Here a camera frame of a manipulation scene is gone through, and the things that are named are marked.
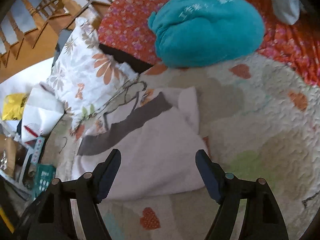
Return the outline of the grey cloth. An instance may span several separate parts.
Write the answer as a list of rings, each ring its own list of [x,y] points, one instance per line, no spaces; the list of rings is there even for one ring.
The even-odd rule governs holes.
[[[280,22],[294,25],[305,12],[304,5],[300,0],[271,0],[273,13]]]

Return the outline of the yellow plastic bag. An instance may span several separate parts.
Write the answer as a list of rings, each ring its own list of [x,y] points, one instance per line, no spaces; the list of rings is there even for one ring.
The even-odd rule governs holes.
[[[25,103],[28,100],[28,94],[15,93],[7,95],[3,103],[2,120],[11,121],[22,119]]]

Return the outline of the white floral pillow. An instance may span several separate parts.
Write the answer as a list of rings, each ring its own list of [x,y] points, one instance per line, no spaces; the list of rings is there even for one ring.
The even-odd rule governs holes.
[[[98,33],[83,17],[60,50],[47,83],[71,115],[71,130],[92,117],[136,81],[138,74],[99,48]]]

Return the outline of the wooden stair railing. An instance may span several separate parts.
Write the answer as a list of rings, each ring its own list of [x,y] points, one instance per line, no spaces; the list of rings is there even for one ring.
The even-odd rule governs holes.
[[[76,16],[102,14],[114,0],[1,0],[1,81],[53,56]]]

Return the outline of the pale pink embroidered garment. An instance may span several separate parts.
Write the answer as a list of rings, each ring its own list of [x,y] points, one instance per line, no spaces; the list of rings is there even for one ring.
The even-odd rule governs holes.
[[[92,172],[118,149],[121,163],[109,199],[169,195],[204,186],[195,164],[196,152],[206,149],[206,144],[199,134],[194,87],[139,92],[101,121],[102,130],[90,129],[82,139],[72,168],[73,179]]]

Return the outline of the teal plush towel bundle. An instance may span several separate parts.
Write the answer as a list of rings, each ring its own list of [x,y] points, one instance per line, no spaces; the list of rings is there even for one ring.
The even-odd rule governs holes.
[[[253,53],[265,25],[245,0],[169,0],[152,12],[155,52],[171,68],[205,67]]]

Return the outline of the red floral blanket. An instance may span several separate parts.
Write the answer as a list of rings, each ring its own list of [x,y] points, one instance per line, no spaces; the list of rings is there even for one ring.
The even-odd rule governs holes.
[[[115,0],[98,35],[103,52],[138,72],[257,52],[319,84],[319,20],[302,13],[299,0]]]

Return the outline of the teal cardboard box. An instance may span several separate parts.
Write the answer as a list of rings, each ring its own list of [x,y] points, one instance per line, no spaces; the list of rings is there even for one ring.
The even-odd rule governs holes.
[[[53,165],[37,164],[34,177],[33,199],[46,191],[51,181],[55,178],[56,168]]]

